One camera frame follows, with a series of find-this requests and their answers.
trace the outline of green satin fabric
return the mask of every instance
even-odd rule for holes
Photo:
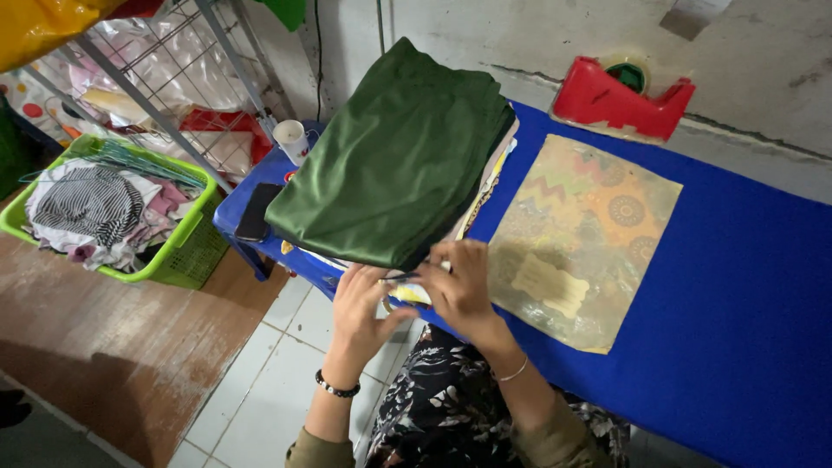
[[[499,88],[403,37],[367,71],[266,221],[321,255],[415,268],[470,205],[514,120]]]

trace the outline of white cup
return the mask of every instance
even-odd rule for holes
[[[300,167],[306,161],[306,154],[310,151],[310,143],[304,132],[304,124],[296,120],[284,120],[277,124],[272,132],[275,141],[280,145],[286,156]]]

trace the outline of silver bangle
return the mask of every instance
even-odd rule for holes
[[[501,381],[501,382],[508,382],[508,381],[510,381],[511,379],[513,379],[514,377],[519,376],[519,375],[520,375],[520,372],[523,372],[523,371],[526,369],[526,364],[528,364],[528,356],[526,356],[526,360],[522,362],[522,367],[520,367],[520,370],[519,370],[519,371],[517,371],[517,372],[514,372],[514,373],[513,373],[513,374],[511,374],[510,376],[508,376],[508,377],[503,377],[503,378],[499,378],[499,377],[497,377],[497,375],[496,375],[496,374],[494,374],[494,371],[491,371],[491,375],[492,375],[495,379],[497,379],[497,381]]]

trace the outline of wooden surface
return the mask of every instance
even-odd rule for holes
[[[167,466],[288,279],[229,250],[201,291],[127,285],[4,232],[0,258],[0,369],[144,466]]]

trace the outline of woman's left hand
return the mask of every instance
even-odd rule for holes
[[[384,319],[375,312],[391,286],[379,282],[388,270],[353,264],[341,277],[333,300],[334,335],[324,359],[324,380],[339,390],[358,383],[361,371],[402,321],[418,317],[400,307]]]

